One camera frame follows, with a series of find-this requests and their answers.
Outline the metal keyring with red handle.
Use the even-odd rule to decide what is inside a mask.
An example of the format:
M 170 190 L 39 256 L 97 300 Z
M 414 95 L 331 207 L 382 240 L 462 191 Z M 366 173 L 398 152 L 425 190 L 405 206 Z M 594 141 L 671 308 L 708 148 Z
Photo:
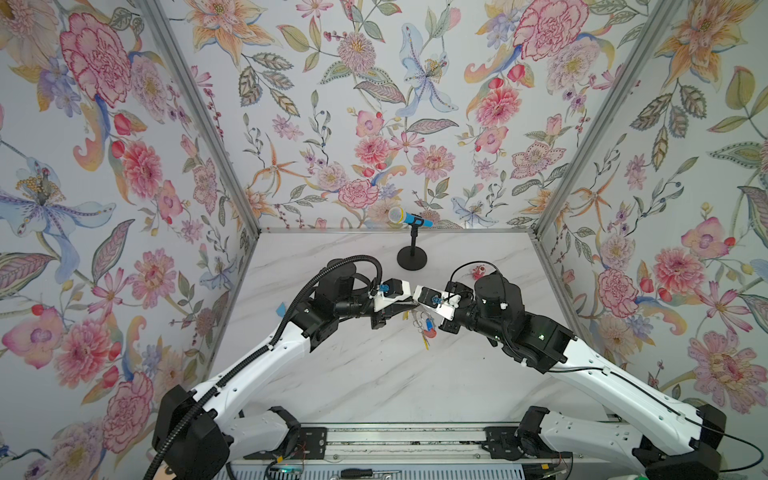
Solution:
M 418 332 L 422 336 L 422 338 L 425 341 L 428 341 L 429 339 L 425 338 L 424 335 L 422 334 L 422 330 L 424 328 L 424 321 L 427 318 L 432 318 L 432 317 L 430 315 L 428 315 L 427 313 L 425 313 L 424 311 L 422 311 L 422 310 L 412 310 L 411 313 L 410 313 L 410 318 L 412 320 L 413 325 L 416 327 L 416 329 L 418 330 Z

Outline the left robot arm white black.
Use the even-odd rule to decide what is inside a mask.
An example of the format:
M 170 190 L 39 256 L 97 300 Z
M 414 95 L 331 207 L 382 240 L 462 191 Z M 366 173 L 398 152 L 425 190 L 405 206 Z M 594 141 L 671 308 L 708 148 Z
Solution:
M 342 322 L 367 318 L 378 329 L 419 307 L 426 295 L 422 286 L 385 280 L 381 263 L 370 255 L 331 261 L 301 288 L 267 339 L 211 379 L 163 396 L 145 478 L 169 469 L 178 479 L 212 479 L 249 455 L 264 454 L 272 463 L 290 458 L 299 446 L 300 422 L 280 406 L 241 416 L 251 397 Z

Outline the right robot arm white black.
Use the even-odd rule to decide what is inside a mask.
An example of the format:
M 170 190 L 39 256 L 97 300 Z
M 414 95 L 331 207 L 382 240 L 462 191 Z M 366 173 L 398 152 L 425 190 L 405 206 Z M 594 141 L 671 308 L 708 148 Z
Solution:
M 726 416 L 695 407 L 643 384 L 593 350 L 570 329 L 524 307 L 521 290 L 494 272 L 474 287 L 450 282 L 422 293 L 442 329 L 486 337 L 523 366 L 549 374 L 598 401 L 617 423 L 580 420 L 531 406 L 511 434 L 493 442 L 513 458 L 581 454 L 626 466 L 647 479 L 716 479 Z

